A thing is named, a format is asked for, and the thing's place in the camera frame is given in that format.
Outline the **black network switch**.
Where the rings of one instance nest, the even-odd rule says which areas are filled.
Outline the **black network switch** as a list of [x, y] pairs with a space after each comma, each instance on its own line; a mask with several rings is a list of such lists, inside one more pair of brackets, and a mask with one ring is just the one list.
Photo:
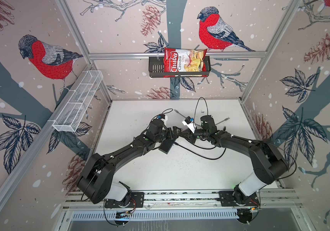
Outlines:
[[172, 146], [175, 143], [175, 139], [172, 140], [164, 140], [161, 145], [158, 147], [158, 149], [163, 152], [164, 154], [168, 154], [170, 149], [172, 148]]

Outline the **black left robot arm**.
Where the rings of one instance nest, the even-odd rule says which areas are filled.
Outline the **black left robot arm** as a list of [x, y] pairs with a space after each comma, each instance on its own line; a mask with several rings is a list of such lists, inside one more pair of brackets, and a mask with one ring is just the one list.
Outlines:
[[127, 207], [132, 190], [122, 182], [114, 183], [114, 174], [132, 160], [154, 150], [157, 143], [159, 150], [168, 153], [181, 132], [176, 126], [167, 128], [162, 119], [152, 120], [148, 128], [125, 147], [103, 156], [93, 154], [77, 178], [76, 186], [93, 204], [108, 199]]

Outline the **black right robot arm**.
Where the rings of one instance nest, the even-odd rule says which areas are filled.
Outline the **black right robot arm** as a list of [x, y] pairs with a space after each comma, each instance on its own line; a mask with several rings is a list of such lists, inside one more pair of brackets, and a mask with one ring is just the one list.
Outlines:
[[218, 130], [210, 115], [201, 117], [200, 129], [186, 129], [180, 137], [194, 144], [206, 140], [215, 147], [231, 149], [250, 158], [253, 173], [234, 187], [233, 201], [246, 205], [257, 191], [278, 180], [289, 170], [289, 164], [278, 148], [265, 141], [251, 140]]

